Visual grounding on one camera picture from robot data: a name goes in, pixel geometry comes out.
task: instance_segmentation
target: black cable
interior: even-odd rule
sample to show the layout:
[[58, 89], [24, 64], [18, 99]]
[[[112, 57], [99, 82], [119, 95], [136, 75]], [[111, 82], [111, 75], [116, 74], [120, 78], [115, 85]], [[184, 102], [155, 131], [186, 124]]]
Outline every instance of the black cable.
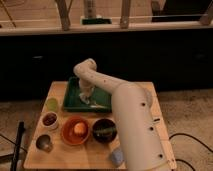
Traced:
[[187, 161], [183, 160], [183, 159], [175, 159], [177, 162], [182, 162], [184, 164], [186, 164], [187, 166], [189, 166], [193, 171], [196, 171], [195, 168]]
[[[0, 133], [0, 136], [1, 136], [2, 138], [4, 138], [5, 140], [9, 141], [10, 143], [16, 145], [15, 142], [13, 142], [12, 140], [10, 140], [10, 139], [7, 138], [6, 136], [4, 136], [2, 133]], [[27, 153], [27, 150], [26, 150], [25, 148], [23, 148], [23, 147], [20, 147], [20, 148], [21, 148], [25, 153]]]
[[205, 143], [203, 143], [202, 141], [200, 141], [196, 137], [194, 137], [192, 135], [189, 135], [189, 134], [186, 134], [186, 133], [176, 133], [176, 134], [173, 134], [172, 136], [169, 137], [169, 139], [171, 140], [173, 137], [178, 136], [178, 135], [187, 136], [187, 137], [190, 137], [190, 138], [196, 140], [197, 142], [199, 142], [200, 144], [202, 144], [204, 147], [206, 147], [211, 153], [213, 153], [213, 150], [209, 146], [207, 146]]

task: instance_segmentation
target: small bowl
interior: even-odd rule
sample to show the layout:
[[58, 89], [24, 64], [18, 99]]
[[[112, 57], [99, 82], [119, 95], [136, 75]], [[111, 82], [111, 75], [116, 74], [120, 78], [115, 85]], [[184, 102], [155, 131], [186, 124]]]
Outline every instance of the small bowl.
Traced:
[[[85, 132], [80, 136], [74, 132], [74, 128], [78, 123], [84, 123], [85, 125]], [[90, 130], [88, 121], [77, 115], [68, 118], [61, 129], [61, 138], [68, 145], [83, 144], [88, 139], [89, 135]]]
[[47, 130], [54, 130], [58, 128], [58, 116], [57, 113], [49, 111], [42, 116], [42, 126]]
[[110, 119], [99, 119], [92, 127], [93, 137], [101, 143], [112, 142], [116, 135], [117, 130], [115, 123]]

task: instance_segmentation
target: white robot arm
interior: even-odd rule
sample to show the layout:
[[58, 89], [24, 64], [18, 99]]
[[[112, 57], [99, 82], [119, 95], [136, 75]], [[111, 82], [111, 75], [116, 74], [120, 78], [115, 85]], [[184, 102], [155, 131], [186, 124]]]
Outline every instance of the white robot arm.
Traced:
[[133, 82], [96, 72], [93, 59], [74, 67], [79, 86], [86, 98], [93, 86], [112, 94], [112, 113], [126, 167], [133, 171], [171, 170], [151, 116], [151, 93]]

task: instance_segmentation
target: green tray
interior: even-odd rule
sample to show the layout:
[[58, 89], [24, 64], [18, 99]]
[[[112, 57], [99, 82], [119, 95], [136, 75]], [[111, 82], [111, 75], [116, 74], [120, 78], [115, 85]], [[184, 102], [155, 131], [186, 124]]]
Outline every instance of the green tray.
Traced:
[[80, 98], [80, 89], [78, 84], [79, 79], [77, 77], [71, 77], [69, 79], [66, 94], [64, 96], [63, 109], [69, 112], [97, 112], [97, 113], [111, 113], [111, 95], [106, 91], [95, 87], [90, 101], [98, 104], [97, 107], [91, 107], [91, 104], [87, 105], [83, 103]]

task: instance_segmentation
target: floor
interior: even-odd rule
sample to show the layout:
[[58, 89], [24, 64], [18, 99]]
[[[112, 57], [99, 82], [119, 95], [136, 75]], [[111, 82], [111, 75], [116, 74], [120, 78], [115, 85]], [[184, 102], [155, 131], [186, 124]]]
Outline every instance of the floor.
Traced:
[[[191, 134], [213, 149], [213, 89], [159, 92], [164, 120], [169, 135]], [[22, 146], [27, 148], [34, 132], [44, 100], [0, 102], [0, 133], [15, 140], [19, 121], [25, 122], [26, 132]], [[176, 136], [172, 140], [176, 158], [191, 163], [198, 171], [213, 170], [213, 154], [191, 138]], [[0, 137], [0, 154], [13, 151], [13, 145]], [[177, 171], [190, 171], [178, 162]], [[10, 163], [0, 164], [1, 171], [8, 171]]]
[[[66, 0], [69, 6], [72, 0]], [[17, 28], [60, 27], [59, 13], [53, 0], [4, 0]], [[159, 0], [161, 7], [165, 0]], [[111, 18], [112, 23], [120, 21], [122, 0], [95, 1], [96, 13]], [[83, 0], [73, 0], [69, 17], [71, 24], [80, 25], [84, 15]], [[152, 17], [150, 0], [132, 0], [130, 22], [150, 22]], [[0, 5], [0, 24], [3, 28], [14, 28], [7, 13]]]

